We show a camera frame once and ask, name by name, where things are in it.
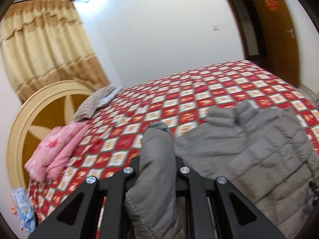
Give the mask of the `beige patterned curtain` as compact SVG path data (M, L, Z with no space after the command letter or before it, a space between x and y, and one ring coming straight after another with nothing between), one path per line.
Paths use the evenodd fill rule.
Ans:
M75 80L94 91L110 83L72 0L12 4L1 20L1 46L21 102L59 81Z

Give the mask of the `grey puffer jacket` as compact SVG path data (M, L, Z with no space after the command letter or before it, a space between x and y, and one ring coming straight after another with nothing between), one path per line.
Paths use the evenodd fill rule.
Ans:
M305 225L318 182L318 156L291 109L211 107L205 122L173 138L149 124L141 140L139 177L125 196L137 238L185 238L185 211L176 198L176 157L201 176L226 177L286 238Z

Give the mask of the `cream round wooden headboard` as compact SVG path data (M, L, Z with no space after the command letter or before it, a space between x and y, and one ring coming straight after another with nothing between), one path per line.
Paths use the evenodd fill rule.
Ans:
M41 88L22 105L7 141L6 168L11 188L27 188L29 175L24 164L39 142L54 127L71 122L78 106L92 93L78 81L59 81Z

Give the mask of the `grey striped pillow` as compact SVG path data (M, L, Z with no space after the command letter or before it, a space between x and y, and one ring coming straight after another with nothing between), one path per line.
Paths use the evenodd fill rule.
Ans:
M100 88L80 104L74 114L72 122L91 119L98 109L108 105L121 90L123 90L123 87L115 87L112 85Z

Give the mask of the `brown wooden door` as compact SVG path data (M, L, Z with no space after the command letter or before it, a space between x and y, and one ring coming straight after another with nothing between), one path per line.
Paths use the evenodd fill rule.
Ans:
M264 0L252 0L263 28L270 72L284 81L299 87L299 55L297 39L287 33L294 30L288 7L284 0L277 1L277 11L270 11Z

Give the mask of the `light blue patterned cloth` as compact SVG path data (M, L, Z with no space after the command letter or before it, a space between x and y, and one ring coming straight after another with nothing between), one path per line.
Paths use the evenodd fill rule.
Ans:
M25 188L14 188L11 190L13 206L12 213L20 222L21 229L31 234L36 228L36 218L33 204Z

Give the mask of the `red checkered cartoon bedspread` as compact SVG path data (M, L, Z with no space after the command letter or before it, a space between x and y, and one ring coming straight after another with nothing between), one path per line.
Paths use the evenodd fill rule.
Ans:
M318 110L292 85L250 61L181 72L122 90L88 121L88 130L57 180L31 181L29 192L44 220L88 176L110 177L140 148L149 123L164 121L179 136L204 121L210 106L292 108L318 149Z

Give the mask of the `red door decoration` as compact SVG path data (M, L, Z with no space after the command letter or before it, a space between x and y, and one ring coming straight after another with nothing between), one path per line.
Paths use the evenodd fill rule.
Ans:
M270 11L277 11L277 1L275 0L264 0L266 7L270 10Z

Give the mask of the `pink folded blanket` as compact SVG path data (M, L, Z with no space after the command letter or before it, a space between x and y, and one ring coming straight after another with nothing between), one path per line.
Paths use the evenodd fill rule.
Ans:
M84 122L55 127L24 165L29 177L40 183L57 180L87 130Z

